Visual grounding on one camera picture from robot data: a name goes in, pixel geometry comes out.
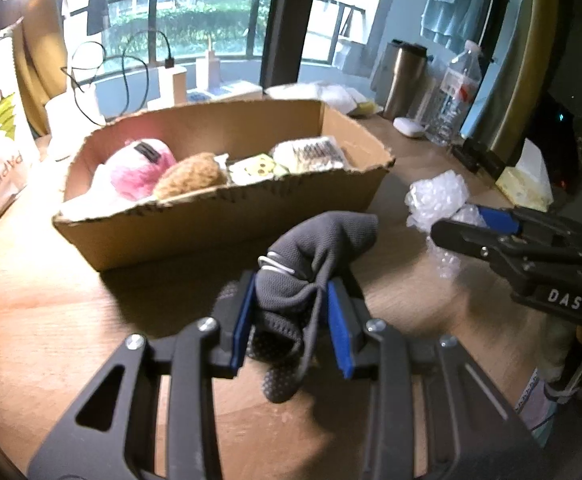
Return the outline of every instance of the bubble wrap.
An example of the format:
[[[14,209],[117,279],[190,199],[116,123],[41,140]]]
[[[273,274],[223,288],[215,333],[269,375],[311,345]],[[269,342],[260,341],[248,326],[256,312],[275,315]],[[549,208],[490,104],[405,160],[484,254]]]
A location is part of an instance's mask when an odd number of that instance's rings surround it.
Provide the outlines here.
[[[429,234],[435,222],[450,218],[486,227],[477,206],[466,204],[468,198],[469,190],[464,179],[454,171],[449,170],[429,180],[418,180],[411,184],[404,199],[411,212],[407,226]],[[436,246],[431,236],[427,236],[427,252],[436,260],[441,278],[455,278],[462,269],[462,257]]]
[[[404,199],[411,214],[407,227],[415,226],[423,233],[431,232],[431,226],[442,218],[451,218],[469,198],[464,179],[449,170],[435,178],[418,180],[411,184]]]

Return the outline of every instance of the light blue towel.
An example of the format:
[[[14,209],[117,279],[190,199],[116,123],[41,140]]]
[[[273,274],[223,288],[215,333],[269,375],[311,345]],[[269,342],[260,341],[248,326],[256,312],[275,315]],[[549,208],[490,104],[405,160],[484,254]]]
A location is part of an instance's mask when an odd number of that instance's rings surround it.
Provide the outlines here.
[[[428,0],[420,35],[460,53],[464,42],[474,39],[483,4],[484,0]]]

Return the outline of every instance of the green hedge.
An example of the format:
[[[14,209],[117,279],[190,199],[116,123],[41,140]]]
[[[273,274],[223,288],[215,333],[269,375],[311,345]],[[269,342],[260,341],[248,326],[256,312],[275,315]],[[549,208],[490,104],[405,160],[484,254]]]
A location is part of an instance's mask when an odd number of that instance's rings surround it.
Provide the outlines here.
[[[267,30],[271,0],[260,0],[255,34],[254,51],[261,53]],[[157,28],[162,30],[171,44],[174,56],[187,57],[200,54],[207,48],[207,38],[211,36],[217,52],[239,54],[246,49],[246,31],[249,27],[251,0],[196,4],[160,9],[157,12]],[[121,54],[136,31],[148,27],[146,16],[136,18],[119,16],[111,19],[111,27],[103,35],[103,42],[110,54]],[[157,35],[157,48],[164,52],[161,35]],[[146,34],[133,38],[127,53],[147,58]]]

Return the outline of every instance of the pink plush toy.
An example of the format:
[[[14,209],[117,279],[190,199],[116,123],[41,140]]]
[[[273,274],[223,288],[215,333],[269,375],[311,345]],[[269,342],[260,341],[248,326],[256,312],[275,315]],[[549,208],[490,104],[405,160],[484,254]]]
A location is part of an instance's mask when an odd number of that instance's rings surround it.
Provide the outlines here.
[[[140,200],[150,196],[162,174],[175,164],[169,147],[157,139],[135,140],[105,163],[120,196]]]

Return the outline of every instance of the brown plush toy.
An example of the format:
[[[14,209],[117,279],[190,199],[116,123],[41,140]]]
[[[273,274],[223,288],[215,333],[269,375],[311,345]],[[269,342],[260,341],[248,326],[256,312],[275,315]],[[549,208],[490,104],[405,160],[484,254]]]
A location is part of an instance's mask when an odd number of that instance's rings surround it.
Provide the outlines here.
[[[165,199],[226,183],[226,175],[213,153],[198,153],[181,160],[161,176],[153,189],[156,198]]]

